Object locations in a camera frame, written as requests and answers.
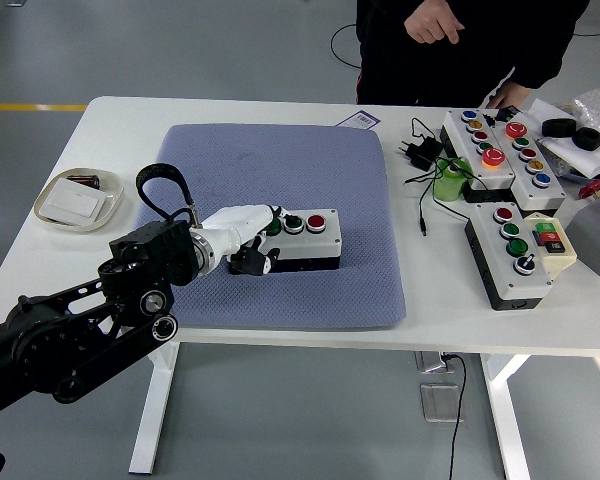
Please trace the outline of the person's left hand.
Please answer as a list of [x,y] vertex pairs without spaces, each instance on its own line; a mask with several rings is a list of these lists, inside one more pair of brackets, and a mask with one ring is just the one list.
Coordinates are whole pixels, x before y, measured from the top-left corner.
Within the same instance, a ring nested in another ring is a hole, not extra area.
[[511,106],[518,108],[524,103],[530,93],[530,88],[506,80],[489,96],[486,108],[503,109]]

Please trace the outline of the person's right hand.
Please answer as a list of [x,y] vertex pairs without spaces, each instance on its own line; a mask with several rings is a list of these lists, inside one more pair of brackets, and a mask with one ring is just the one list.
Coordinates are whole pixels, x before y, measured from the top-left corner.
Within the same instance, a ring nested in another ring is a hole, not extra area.
[[459,42],[464,26],[459,22],[447,1],[425,0],[404,21],[408,35],[420,44],[448,40]]

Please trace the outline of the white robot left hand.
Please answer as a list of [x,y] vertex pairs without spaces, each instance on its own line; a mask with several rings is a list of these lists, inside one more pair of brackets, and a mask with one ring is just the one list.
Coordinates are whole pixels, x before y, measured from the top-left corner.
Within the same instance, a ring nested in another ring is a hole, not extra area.
[[189,229],[199,276],[213,271],[224,257],[239,273],[262,276],[275,266],[279,248],[267,254],[259,251],[264,244],[266,228],[289,212],[279,206],[244,205],[224,207],[205,219],[200,226]]

